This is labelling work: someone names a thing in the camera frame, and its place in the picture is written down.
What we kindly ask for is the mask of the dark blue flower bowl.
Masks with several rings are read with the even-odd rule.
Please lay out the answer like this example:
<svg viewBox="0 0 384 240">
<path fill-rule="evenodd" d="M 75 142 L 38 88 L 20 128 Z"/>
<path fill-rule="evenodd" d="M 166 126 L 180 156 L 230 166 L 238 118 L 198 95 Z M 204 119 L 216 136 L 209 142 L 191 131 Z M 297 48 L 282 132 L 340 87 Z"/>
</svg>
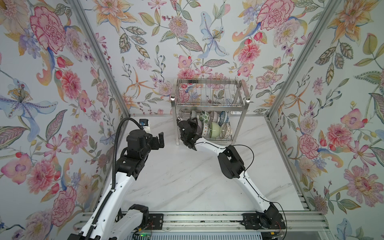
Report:
<svg viewBox="0 0 384 240">
<path fill-rule="evenodd" d="M 199 114 L 198 112 L 196 111 L 191 111 L 190 113 L 190 119 L 193 120 L 193 119 L 198 119 L 199 118 Z"/>
</svg>

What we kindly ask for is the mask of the green white patterned bowl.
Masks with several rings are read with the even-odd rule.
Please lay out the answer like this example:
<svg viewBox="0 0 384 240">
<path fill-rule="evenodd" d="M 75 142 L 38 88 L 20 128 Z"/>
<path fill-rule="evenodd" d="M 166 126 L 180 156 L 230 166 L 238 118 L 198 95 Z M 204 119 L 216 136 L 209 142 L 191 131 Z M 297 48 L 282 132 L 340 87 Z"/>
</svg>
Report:
<svg viewBox="0 0 384 240">
<path fill-rule="evenodd" d="M 208 138 L 210 134 L 210 125 L 208 123 L 203 124 L 202 137 Z"/>
</svg>

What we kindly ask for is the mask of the green leaf pattern bowl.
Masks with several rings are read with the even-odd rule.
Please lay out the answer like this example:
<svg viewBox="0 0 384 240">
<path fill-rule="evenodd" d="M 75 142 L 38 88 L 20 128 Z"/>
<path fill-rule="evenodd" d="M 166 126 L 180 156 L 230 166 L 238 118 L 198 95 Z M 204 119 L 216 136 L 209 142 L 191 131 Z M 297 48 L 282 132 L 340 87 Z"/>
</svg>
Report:
<svg viewBox="0 0 384 240">
<path fill-rule="evenodd" d="M 199 120 L 201 120 L 203 123 L 207 124 L 210 122 L 210 113 L 207 111 L 201 111 L 199 115 Z"/>
</svg>

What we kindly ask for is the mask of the light green bowl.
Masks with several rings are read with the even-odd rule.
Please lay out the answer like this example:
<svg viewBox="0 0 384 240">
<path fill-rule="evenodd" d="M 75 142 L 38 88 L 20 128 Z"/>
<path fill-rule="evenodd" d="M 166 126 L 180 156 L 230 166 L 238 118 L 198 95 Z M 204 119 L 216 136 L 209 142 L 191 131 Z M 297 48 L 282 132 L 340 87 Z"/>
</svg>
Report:
<svg viewBox="0 0 384 240">
<path fill-rule="evenodd" d="M 220 137 L 220 134 L 221 134 L 221 127 L 220 127 L 220 125 L 218 123 L 211 122 L 209 138 L 217 139 L 217 138 Z"/>
</svg>

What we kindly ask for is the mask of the purple ribbed bowl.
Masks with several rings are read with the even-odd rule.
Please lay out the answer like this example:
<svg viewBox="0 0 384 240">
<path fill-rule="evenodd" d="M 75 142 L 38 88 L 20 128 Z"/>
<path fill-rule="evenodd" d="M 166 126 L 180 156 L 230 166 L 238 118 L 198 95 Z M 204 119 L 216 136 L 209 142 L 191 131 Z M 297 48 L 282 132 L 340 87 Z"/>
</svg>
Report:
<svg viewBox="0 0 384 240">
<path fill-rule="evenodd" d="M 210 113 L 210 120 L 212 123 L 219 123 L 220 122 L 220 114 L 216 111 L 212 111 Z"/>
</svg>

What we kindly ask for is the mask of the brown white patterned bowl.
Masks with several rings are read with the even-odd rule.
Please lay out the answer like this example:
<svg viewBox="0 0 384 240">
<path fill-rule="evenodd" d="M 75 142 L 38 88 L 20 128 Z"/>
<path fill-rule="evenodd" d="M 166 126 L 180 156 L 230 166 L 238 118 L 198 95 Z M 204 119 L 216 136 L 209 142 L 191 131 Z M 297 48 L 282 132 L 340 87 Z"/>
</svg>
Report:
<svg viewBox="0 0 384 240">
<path fill-rule="evenodd" d="M 221 126 L 220 138 L 228 139 L 232 135 L 232 128 L 229 123 L 223 123 Z"/>
</svg>

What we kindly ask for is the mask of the blue floral bowl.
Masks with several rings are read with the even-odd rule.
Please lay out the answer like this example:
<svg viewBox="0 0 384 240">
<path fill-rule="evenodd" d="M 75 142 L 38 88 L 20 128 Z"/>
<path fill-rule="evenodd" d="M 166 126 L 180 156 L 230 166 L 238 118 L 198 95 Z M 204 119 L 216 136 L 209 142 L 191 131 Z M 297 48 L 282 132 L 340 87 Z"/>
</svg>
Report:
<svg viewBox="0 0 384 240">
<path fill-rule="evenodd" d="M 223 124 L 227 124 L 230 121 L 230 115 L 227 111 L 221 111 L 219 115 L 219 126 L 222 126 Z"/>
</svg>

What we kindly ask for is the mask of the lilac plain bowl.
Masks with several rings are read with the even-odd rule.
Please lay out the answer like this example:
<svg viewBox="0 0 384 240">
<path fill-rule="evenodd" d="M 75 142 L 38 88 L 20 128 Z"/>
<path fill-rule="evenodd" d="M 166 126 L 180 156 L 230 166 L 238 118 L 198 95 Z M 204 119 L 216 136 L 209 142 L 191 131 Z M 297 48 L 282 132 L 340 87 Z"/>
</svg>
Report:
<svg viewBox="0 0 384 240">
<path fill-rule="evenodd" d="M 196 130 L 196 134 L 198 136 L 202 136 L 202 132 L 203 132 L 203 128 L 204 128 L 204 124 L 201 120 L 197 119 L 197 130 Z"/>
</svg>

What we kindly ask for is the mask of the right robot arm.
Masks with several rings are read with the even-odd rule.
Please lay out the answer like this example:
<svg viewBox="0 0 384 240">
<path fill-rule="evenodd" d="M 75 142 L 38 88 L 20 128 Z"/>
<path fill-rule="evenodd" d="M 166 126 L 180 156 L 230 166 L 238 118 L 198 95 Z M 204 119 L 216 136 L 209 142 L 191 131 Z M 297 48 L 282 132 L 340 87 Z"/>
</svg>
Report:
<svg viewBox="0 0 384 240">
<path fill-rule="evenodd" d="M 198 135 L 198 122 L 177 118 L 177 127 L 183 144 L 197 152 L 214 154 L 218 157 L 222 174 L 236 182 L 255 207 L 253 213 L 242 214 L 247 230 L 287 230 L 287 218 L 280 203 L 268 200 L 251 180 L 236 145 L 227 147 L 214 144 Z"/>
</svg>

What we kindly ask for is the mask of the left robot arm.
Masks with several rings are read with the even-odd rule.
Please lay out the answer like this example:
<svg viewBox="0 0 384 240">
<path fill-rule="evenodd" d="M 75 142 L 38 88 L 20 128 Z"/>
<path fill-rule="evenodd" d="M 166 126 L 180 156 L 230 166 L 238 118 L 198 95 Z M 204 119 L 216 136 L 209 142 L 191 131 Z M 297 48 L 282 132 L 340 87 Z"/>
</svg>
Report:
<svg viewBox="0 0 384 240">
<path fill-rule="evenodd" d="M 149 208 L 132 205 L 126 214 L 121 211 L 124 196 L 136 182 L 148 160 L 149 153 L 164 148 L 164 134 L 154 137 L 144 130 L 133 130 L 127 136 L 127 147 L 116 161 L 111 182 L 91 218 L 70 240 L 126 240 L 132 232 L 149 226 Z"/>
</svg>

